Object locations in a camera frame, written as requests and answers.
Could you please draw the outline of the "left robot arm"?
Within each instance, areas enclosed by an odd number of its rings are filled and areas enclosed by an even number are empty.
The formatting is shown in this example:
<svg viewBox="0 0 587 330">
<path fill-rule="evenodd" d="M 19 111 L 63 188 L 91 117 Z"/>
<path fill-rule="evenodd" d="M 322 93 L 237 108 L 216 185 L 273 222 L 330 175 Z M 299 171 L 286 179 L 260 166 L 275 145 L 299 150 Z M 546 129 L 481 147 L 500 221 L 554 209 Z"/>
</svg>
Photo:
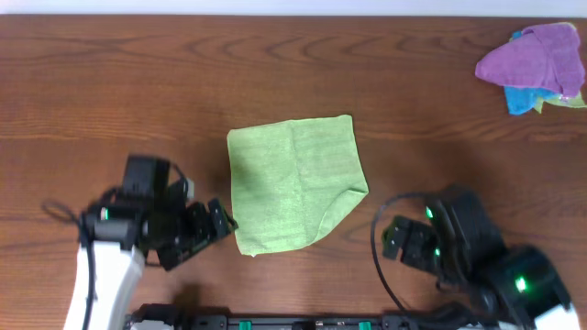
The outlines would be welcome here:
<svg viewBox="0 0 587 330">
<path fill-rule="evenodd" d="M 122 328 L 150 252 L 170 271 L 238 228 L 217 199 L 188 203 L 192 188 L 185 178 L 125 179 L 82 213 L 65 328 Z"/>
</svg>

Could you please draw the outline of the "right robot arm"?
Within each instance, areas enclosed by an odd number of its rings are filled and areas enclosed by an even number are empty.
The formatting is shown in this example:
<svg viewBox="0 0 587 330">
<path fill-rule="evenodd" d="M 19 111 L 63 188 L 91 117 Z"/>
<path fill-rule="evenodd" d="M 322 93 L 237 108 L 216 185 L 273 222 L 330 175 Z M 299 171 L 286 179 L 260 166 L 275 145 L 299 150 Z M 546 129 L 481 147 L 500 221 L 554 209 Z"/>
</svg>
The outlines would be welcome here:
<svg viewBox="0 0 587 330">
<path fill-rule="evenodd" d="M 466 294 L 424 314 L 401 311 L 406 329 L 578 329 L 570 294 L 548 258 L 532 246 L 507 247 L 473 194 L 428 196 L 428 223 L 397 215 L 382 232 L 382 256 L 434 275 Z"/>
</svg>

